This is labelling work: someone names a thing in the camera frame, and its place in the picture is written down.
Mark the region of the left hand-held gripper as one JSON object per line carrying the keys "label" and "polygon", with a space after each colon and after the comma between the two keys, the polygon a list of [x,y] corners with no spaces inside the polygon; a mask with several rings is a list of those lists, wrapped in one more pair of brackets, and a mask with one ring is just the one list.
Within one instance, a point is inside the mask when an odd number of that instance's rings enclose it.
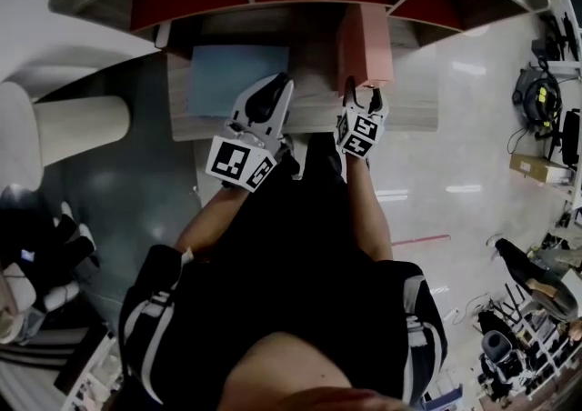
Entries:
{"label": "left hand-held gripper", "polygon": [[255,192],[276,166],[294,87],[288,74],[275,74],[243,91],[223,134],[213,137],[206,173]]}

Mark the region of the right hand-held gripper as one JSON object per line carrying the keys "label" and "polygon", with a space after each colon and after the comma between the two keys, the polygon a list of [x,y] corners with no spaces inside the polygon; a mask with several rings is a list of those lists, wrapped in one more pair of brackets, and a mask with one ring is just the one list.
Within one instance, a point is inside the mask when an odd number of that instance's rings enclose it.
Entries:
{"label": "right hand-held gripper", "polygon": [[344,87],[343,109],[336,125],[336,146],[344,154],[367,158],[385,131],[388,113],[389,106],[379,88],[372,89],[368,112],[362,108],[357,101],[355,78],[349,76]]}

